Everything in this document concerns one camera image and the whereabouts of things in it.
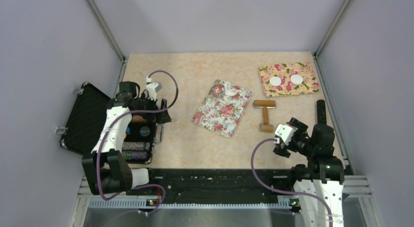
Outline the wooden dough roller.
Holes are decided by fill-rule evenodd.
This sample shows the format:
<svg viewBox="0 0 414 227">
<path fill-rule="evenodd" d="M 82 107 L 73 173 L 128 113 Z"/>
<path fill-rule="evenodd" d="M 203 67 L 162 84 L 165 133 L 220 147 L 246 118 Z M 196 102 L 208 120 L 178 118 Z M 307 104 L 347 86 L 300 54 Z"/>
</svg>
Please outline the wooden dough roller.
<svg viewBox="0 0 414 227">
<path fill-rule="evenodd" d="M 265 133 L 274 133 L 274 126 L 269 123 L 269 110 L 276 108 L 276 102 L 274 100 L 254 100 L 253 108 L 262 110 L 262 122 L 259 124 L 259 130 Z"/>
</svg>

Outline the white floral tray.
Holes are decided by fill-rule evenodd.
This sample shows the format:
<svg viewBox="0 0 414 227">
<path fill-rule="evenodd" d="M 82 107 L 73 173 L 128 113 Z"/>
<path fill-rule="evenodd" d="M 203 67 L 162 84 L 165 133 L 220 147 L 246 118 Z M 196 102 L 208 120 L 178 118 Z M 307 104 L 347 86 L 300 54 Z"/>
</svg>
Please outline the white floral tray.
<svg viewBox="0 0 414 227">
<path fill-rule="evenodd" d="M 227 81 L 217 79 L 215 84 Z M 206 93 L 201 105 L 192 117 L 192 122 L 206 130 L 216 133 L 225 138 L 231 138 L 252 97 L 252 92 L 247 88 L 233 84 L 239 93 L 235 96 L 212 96 L 210 89 Z"/>
</svg>

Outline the new round cut wrapper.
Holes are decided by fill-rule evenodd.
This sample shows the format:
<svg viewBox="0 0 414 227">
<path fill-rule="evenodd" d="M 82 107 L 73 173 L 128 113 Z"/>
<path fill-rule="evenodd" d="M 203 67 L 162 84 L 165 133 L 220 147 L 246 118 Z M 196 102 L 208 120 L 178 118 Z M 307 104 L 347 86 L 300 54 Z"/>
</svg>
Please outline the new round cut wrapper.
<svg viewBox="0 0 414 227">
<path fill-rule="evenodd" d="M 298 74 L 294 74 L 294 75 L 291 75 L 290 81 L 293 84 L 298 85 L 298 84 L 301 84 L 303 82 L 303 78 L 300 75 L 298 75 Z"/>
</svg>

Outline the white dough piece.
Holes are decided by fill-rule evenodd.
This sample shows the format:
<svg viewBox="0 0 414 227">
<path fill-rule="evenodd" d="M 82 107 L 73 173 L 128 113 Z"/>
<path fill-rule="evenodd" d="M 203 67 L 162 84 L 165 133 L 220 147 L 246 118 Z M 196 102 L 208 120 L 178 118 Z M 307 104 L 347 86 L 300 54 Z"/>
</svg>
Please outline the white dough piece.
<svg viewBox="0 0 414 227">
<path fill-rule="evenodd" d="M 224 83 L 224 92 L 227 96 L 235 96 L 239 93 L 239 90 L 235 88 L 233 84 L 230 82 Z"/>
</svg>

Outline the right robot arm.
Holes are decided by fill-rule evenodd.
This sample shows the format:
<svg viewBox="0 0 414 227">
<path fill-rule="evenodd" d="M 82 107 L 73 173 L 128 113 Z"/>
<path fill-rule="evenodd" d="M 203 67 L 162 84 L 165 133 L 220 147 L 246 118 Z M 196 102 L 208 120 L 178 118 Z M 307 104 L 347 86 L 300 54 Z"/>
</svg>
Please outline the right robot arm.
<svg viewBox="0 0 414 227">
<path fill-rule="evenodd" d="M 345 175 L 343 163 L 333 154 L 334 129 L 326 122 L 315 124 L 310 135 L 307 129 L 296 118 L 279 124 L 273 152 L 286 158 L 299 153 L 307 159 L 306 165 L 294 166 L 286 180 L 288 191 L 299 198 L 307 226 L 342 227 Z"/>
</svg>

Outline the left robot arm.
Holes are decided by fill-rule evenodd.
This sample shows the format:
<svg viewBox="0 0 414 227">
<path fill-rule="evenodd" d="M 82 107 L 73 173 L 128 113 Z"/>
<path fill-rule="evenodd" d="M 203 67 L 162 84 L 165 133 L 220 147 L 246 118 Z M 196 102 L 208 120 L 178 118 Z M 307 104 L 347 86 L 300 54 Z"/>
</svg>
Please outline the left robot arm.
<svg viewBox="0 0 414 227">
<path fill-rule="evenodd" d="M 164 124 L 171 121 L 170 106 L 163 99 L 158 105 L 157 94 L 162 89 L 160 82 L 147 79 L 145 89 L 135 82 L 121 82 L 119 92 L 110 99 L 106 107 L 105 123 L 96 145 L 82 158 L 82 166 L 90 191 L 110 200 L 119 193 L 138 187 L 144 194 L 156 190 L 155 179 L 146 168 L 131 169 L 123 156 L 123 145 L 128 125 L 134 116 L 141 116 L 149 124 Z"/>
</svg>

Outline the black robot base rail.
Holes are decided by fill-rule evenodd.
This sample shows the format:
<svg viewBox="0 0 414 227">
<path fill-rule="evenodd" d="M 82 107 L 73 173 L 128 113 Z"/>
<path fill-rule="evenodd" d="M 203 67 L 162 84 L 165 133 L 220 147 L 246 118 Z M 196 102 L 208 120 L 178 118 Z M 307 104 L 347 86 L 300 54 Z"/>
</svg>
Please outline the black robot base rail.
<svg viewBox="0 0 414 227">
<path fill-rule="evenodd" d="M 276 204 L 281 193 L 255 179 L 251 169 L 149 169 L 150 184 L 166 191 L 164 204 Z"/>
</svg>

